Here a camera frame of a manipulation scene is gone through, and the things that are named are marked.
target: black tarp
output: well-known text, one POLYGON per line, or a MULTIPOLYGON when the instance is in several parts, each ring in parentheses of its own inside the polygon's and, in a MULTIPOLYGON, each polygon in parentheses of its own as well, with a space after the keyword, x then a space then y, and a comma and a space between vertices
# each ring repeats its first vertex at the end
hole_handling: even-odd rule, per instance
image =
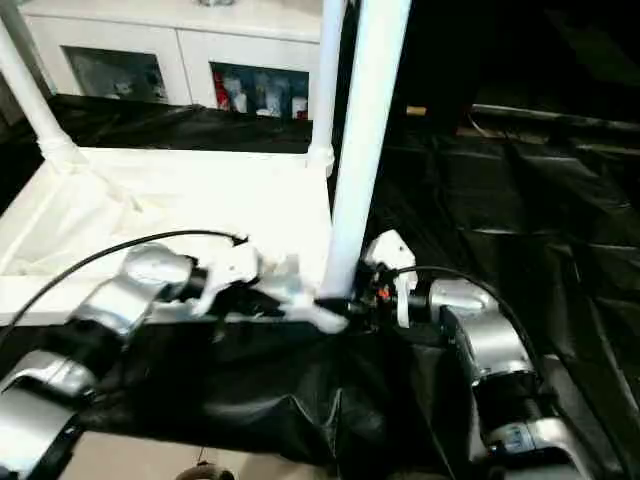
MULTIPOLYGON (((295 151, 306 124, 58 97, 81 145, 295 151)), ((0 145, 8 199, 39 163, 30 134, 0 145)), ((396 228, 419 263, 487 280, 515 308, 559 407, 606 470, 640 478, 640 198, 636 164, 485 139, 388 139, 367 231, 396 228)), ((384 478, 468 478, 469 393, 428 327, 326 337, 305 325, 147 326, 84 415, 96 430, 276 452, 384 478)), ((0 370, 41 328, 20 328, 0 370)))

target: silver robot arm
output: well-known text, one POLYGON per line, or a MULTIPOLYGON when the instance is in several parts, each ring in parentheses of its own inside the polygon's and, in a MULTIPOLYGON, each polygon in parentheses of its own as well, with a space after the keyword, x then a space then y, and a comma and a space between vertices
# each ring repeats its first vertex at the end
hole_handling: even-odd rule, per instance
MULTIPOLYGON (((242 245, 235 249, 245 248, 242 245)), ((0 381, 0 479, 57 478, 81 435, 75 417, 156 302, 200 299, 257 275, 257 258, 209 273, 160 244, 128 253, 43 345, 0 381)))
POLYGON ((440 279, 431 285, 429 305, 466 372, 489 457, 522 465, 514 478, 528 471, 528 478, 538 472, 593 480, 588 453, 540 395, 540 372, 496 299, 467 280, 440 279), (527 461, 533 456, 535 467, 527 461))

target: cabinet glass door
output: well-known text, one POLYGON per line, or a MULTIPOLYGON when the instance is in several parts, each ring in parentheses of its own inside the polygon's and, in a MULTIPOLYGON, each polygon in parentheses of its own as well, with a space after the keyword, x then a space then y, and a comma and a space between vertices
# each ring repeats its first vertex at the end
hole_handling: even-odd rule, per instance
POLYGON ((268 117, 308 118, 307 72, 218 62, 210 65, 218 108, 268 117))
POLYGON ((62 48, 84 95, 168 103, 155 55, 97 48, 62 48))

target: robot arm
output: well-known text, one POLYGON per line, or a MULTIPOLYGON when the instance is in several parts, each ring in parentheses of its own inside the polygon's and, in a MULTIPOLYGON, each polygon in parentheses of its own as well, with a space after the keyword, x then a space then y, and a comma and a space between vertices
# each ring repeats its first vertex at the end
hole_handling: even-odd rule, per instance
POLYGON ((415 258, 395 231, 378 237, 364 260, 374 270, 400 272, 383 280, 382 290, 376 286, 386 302, 393 292, 398 326, 410 326, 410 306, 428 309, 422 317, 455 349, 475 399, 483 460, 508 465, 506 478, 594 478, 588 453, 556 414, 552 396, 541 393, 542 372, 531 352, 489 292, 466 279, 438 278, 428 298, 416 294, 415 258))
POLYGON ((592 480, 587 452, 540 393, 540 372, 498 302, 467 280, 439 279, 429 304, 466 372, 489 459, 531 474, 535 459, 545 478, 592 480))
POLYGON ((0 479, 57 478, 82 433, 75 418, 83 400, 154 304, 206 296, 194 309, 206 310, 217 292, 257 276, 255 252, 247 244, 233 250, 245 261, 208 272, 160 244, 132 249, 119 273, 0 381, 0 479))

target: white pole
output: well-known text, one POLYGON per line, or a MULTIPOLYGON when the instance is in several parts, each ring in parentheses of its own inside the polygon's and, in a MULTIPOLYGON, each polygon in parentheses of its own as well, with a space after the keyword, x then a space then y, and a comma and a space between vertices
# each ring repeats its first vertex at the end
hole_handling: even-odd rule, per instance
POLYGON ((78 149, 62 130, 42 96, 31 72, 18 53, 9 32, 0 20, 0 72, 38 136, 45 158, 78 160, 78 149))
POLYGON ((331 139, 344 5, 344 0, 324 0, 320 61, 314 92, 315 111, 309 158, 312 162, 322 162, 327 167, 327 176, 331 174, 334 159, 331 139))
POLYGON ((362 1, 323 297, 351 294, 410 7, 362 1))

